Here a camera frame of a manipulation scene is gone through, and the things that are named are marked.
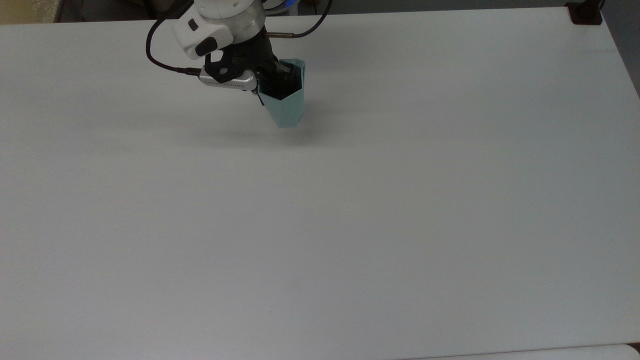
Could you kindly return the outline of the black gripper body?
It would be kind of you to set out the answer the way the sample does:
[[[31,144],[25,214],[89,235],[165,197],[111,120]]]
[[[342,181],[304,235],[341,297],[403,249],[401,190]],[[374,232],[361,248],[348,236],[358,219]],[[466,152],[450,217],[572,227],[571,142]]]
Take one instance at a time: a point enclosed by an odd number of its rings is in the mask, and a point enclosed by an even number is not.
[[[267,32],[261,30],[247,41],[222,48],[218,61],[211,61],[211,56],[206,55],[204,71],[218,83],[225,84],[245,71],[257,72],[258,79],[263,79],[275,70],[277,62]]]

